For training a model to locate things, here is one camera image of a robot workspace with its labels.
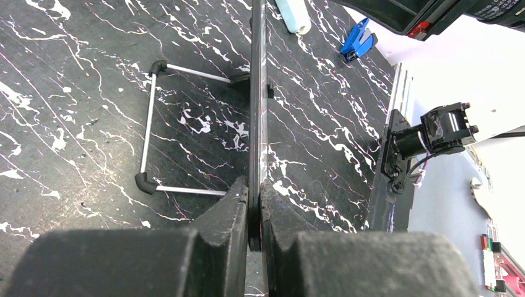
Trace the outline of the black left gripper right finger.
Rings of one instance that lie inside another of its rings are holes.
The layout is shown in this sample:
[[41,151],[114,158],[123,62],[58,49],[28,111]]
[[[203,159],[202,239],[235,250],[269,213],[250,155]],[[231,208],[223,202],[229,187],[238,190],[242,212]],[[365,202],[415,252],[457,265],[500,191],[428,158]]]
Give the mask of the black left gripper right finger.
[[477,296],[458,249],[432,233],[319,231],[260,190],[270,296]]

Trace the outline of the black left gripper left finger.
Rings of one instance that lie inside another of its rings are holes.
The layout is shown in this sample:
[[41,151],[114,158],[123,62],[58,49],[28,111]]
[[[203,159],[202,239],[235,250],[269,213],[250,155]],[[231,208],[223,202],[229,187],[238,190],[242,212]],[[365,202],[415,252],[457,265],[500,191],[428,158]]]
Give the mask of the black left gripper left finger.
[[243,296],[248,187],[240,176],[189,225],[47,233],[25,252],[5,296]]

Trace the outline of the white whiteboard black frame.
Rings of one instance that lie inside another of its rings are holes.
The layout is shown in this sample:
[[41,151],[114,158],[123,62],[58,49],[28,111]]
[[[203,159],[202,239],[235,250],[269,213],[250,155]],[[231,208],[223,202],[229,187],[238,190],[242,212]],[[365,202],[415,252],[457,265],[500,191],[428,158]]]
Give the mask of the white whiteboard black frame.
[[267,75],[267,2],[252,2],[248,244],[251,252],[262,251],[262,189],[267,179],[267,102],[271,83]]

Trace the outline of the light blue whiteboard eraser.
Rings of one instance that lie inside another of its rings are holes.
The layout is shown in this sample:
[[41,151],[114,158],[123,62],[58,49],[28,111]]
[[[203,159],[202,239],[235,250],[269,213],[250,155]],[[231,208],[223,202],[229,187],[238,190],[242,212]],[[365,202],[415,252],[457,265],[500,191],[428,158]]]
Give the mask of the light blue whiteboard eraser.
[[276,0],[277,8],[290,33],[305,35],[311,29],[311,20],[304,0]]

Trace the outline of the bundle of coloured markers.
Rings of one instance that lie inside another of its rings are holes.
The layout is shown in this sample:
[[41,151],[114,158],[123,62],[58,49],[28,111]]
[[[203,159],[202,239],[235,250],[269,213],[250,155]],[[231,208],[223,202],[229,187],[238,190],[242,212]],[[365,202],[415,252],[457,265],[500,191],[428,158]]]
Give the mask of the bundle of coloured markers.
[[498,284],[496,274],[496,263],[494,253],[492,251],[492,239],[488,236],[488,234],[481,234],[480,242],[482,249],[482,264],[484,269],[484,286],[489,291],[500,292],[500,285]]

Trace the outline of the pink plastic object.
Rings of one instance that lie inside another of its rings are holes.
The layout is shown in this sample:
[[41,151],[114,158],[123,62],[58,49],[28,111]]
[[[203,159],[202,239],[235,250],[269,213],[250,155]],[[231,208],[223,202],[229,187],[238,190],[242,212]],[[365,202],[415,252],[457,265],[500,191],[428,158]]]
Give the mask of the pink plastic object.
[[502,263],[503,279],[516,296],[524,296],[524,269],[509,263]]

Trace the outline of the aluminium frame rail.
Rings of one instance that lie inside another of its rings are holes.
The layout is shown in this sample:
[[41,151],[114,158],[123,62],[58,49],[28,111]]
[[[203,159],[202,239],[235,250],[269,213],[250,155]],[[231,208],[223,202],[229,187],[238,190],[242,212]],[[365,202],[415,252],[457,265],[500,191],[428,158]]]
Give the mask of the aluminium frame rail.
[[388,107],[387,123],[393,110],[398,110],[403,117],[412,123],[415,96],[414,76],[405,63],[399,62],[394,66],[395,76]]

